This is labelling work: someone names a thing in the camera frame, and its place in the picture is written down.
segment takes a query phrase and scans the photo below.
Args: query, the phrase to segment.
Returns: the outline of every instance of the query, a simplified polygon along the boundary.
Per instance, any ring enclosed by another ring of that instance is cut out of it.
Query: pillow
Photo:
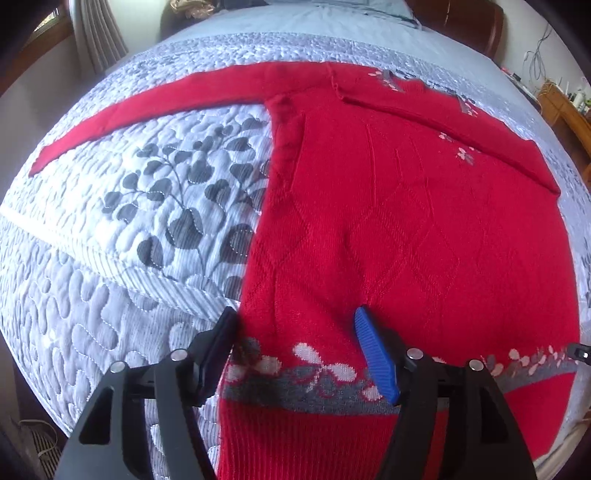
[[[416,23],[413,11],[404,0],[266,0],[270,5],[315,4],[338,5],[361,11],[366,15],[395,17]]]

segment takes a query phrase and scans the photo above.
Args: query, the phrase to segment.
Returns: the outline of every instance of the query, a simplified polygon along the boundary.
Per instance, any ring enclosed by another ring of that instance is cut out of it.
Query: cable
[[[50,423],[46,422],[45,420],[20,420],[18,422],[18,425],[22,425],[25,423],[32,423],[32,424],[36,424],[36,425],[46,425],[48,426],[51,431],[53,432],[53,436],[54,436],[54,441],[53,441],[53,445],[45,450],[42,450],[40,452],[37,453],[37,457],[41,458],[43,456],[43,454],[47,453],[47,452],[51,452],[55,447],[57,447],[57,432],[55,430],[55,428],[53,428],[53,425],[51,425]]]
[[[535,51],[528,50],[525,53],[525,58],[523,59],[523,64],[521,66],[521,73],[523,74],[523,68],[525,66],[525,62],[527,61],[527,59],[529,58],[530,53],[531,53],[532,57],[531,57],[531,61],[530,61],[530,69],[529,70],[530,70],[530,88],[532,90],[538,90],[538,88],[535,85],[533,85],[534,79],[539,80],[540,78],[543,77],[544,82],[547,80],[546,67],[544,65],[544,60],[542,59],[540,47],[542,46],[542,43],[544,43],[546,40],[548,40],[549,36],[552,35],[553,31],[554,30],[550,26],[550,23],[546,23],[546,28],[544,29],[544,34],[542,35],[542,38],[538,40],[538,45],[536,46]]]

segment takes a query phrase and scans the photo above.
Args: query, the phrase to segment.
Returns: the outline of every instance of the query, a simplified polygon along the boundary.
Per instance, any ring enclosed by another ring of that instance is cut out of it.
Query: wall
[[[130,54],[158,43],[160,18],[168,0],[109,0],[111,11]]]
[[[524,64],[524,56],[528,50],[535,51],[538,40],[543,36],[547,21],[531,8],[525,0],[493,0],[505,11],[505,25],[501,45],[495,60],[522,78],[522,82],[530,90],[539,89],[544,79],[530,81],[529,67],[531,54]],[[561,86],[566,88],[569,82],[569,92],[584,86],[581,80],[583,72],[568,48],[556,32],[552,31],[540,48],[546,69],[546,76],[558,83],[562,77]]]
[[[0,97],[0,200],[37,144],[83,93],[76,43],[70,36]]]

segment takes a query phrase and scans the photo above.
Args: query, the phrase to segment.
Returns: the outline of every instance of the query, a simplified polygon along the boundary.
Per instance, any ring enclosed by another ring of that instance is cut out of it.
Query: sweater sleeve
[[[29,176],[39,173],[68,150],[129,125],[198,108],[265,103],[277,95],[322,83],[330,83],[329,70],[325,64],[311,62],[266,62],[193,73],[134,95],[84,120],[41,150]]]

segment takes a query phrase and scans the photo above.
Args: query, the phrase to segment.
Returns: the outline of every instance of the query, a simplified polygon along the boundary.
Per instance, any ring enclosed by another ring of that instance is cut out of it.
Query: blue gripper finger
[[[400,396],[396,364],[388,354],[365,307],[355,310],[355,333],[368,363],[369,373],[378,391],[391,404]]]

